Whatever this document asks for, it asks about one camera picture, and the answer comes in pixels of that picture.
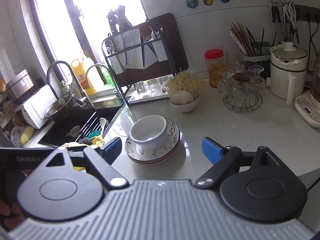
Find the person's hand holding gripper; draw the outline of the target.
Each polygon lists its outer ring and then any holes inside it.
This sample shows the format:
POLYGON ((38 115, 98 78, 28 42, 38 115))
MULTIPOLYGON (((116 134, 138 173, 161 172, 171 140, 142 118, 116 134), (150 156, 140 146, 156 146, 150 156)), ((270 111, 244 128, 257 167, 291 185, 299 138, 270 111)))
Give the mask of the person's hand holding gripper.
POLYGON ((24 221, 24 215, 18 202, 8 205, 1 199, 0 204, 1 216, 4 216, 3 223, 8 230, 16 228, 24 221))

